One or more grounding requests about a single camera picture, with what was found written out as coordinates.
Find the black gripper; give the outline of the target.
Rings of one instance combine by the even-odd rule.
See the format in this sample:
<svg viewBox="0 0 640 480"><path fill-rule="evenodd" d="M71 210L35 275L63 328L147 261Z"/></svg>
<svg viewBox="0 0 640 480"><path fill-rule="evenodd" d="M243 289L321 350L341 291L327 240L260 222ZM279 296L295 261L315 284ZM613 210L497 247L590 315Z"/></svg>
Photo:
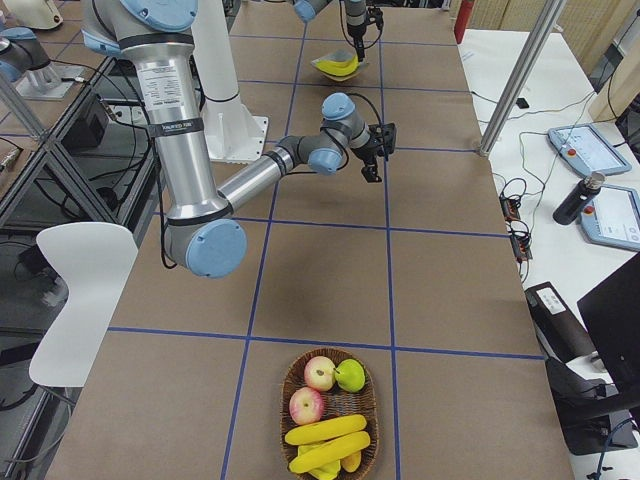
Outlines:
<svg viewBox="0 0 640 480"><path fill-rule="evenodd" d="M366 125L356 140L349 143L351 151L363 161L361 174L367 183L382 182L378 158L389 161L389 156L395 150L396 134L397 128L393 122Z"/></svg>
<svg viewBox="0 0 640 480"><path fill-rule="evenodd" d="M384 26L383 12L377 6L367 4L346 4L347 33L354 40L354 49L359 62L365 59L364 35L370 25L375 25L379 32Z"/></svg>

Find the third robot arm grey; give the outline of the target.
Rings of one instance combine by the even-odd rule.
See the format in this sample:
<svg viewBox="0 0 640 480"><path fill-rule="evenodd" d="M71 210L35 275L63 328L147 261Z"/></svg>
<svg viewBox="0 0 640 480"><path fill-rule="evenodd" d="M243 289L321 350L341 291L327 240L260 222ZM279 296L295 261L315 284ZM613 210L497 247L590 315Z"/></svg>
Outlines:
<svg viewBox="0 0 640 480"><path fill-rule="evenodd" d="M35 33L26 27L1 31L1 73L28 99L61 100L70 89Z"/></svg>

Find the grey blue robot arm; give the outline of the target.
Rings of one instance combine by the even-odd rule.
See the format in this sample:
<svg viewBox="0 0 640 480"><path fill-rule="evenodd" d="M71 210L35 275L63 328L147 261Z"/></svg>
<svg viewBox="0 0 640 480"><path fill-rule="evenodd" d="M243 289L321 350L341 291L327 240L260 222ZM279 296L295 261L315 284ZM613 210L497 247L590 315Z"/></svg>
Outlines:
<svg viewBox="0 0 640 480"><path fill-rule="evenodd" d="M351 95L334 93L323 102L318 134L287 136L258 150L217 184L212 160L236 159L266 133L240 99L223 5L86 1L82 33L89 49L136 69L171 199L162 254L195 275L220 278L239 266L247 239L235 211L297 166L332 175L357 157L365 180L376 183L379 161L394 151L393 124L368 124Z"/></svg>
<svg viewBox="0 0 640 480"><path fill-rule="evenodd" d="M295 0L290 1L290 4L304 23L311 22L336 4L341 31L359 63L365 60L367 50L380 40L384 30L382 9L367 1ZM373 43L367 44L365 36L371 26L377 30L377 34Z"/></svg>

